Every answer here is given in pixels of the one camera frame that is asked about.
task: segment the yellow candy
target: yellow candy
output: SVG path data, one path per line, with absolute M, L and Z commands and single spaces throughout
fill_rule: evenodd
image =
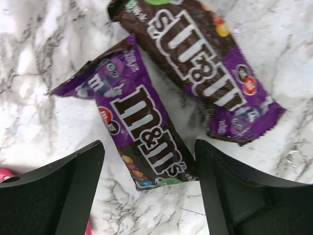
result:
M 126 155 L 123 155 L 122 159 L 125 163 L 133 163 L 132 159 Z
M 229 27 L 226 23 L 216 26 L 216 32 L 221 37 L 227 37 L 230 34 Z

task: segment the white marble countertop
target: white marble countertop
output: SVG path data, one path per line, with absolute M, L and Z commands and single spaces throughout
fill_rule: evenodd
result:
M 204 2 L 225 16 L 259 80 L 288 111 L 273 130 L 244 147 L 210 140 L 194 101 L 146 59 L 179 134 L 189 146 L 198 135 L 257 169 L 312 183 L 312 1 Z M 127 36 L 109 23 L 107 4 L 0 1 L 0 166 L 24 173 L 101 140 L 106 157 L 91 210 L 95 235 L 207 235 L 198 182 L 137 192 L 94 102 L 44 96 Z

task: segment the black plastic piece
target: black plastic piece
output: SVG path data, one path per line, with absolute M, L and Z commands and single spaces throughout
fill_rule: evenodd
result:
M 313 186 L 254 169 L 195 144 L 210 235 L 312 235 Z
M 95 141 L 0 184 L 0 235 L 84 235 L 105 151 Z

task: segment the green candy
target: green candy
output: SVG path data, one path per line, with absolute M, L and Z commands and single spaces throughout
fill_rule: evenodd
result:
M 179 183 L 182 183 L 182 181 L 176 178 L 168 178 L 165 180 L 161 180 L 158 185 L 164 186 L 164 185 L 174 185 L 174 184 L 179 184 Z
M 168 4 L 171 0 L 145 0 L 150 5 L 163 5 Z

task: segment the purple candy bag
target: purple candy bag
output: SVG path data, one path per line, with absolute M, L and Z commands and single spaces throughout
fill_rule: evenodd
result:
M 197 0 L 111 0 L 110 18 L 184 92 L 208 105 L 208 136 L 250 142 L 285 109 L 263 89 L 226 22 Z
M 151 84 L 134 35 L 50 94 L 95 99 L 137 190 L 197 180 L 195 160 Z

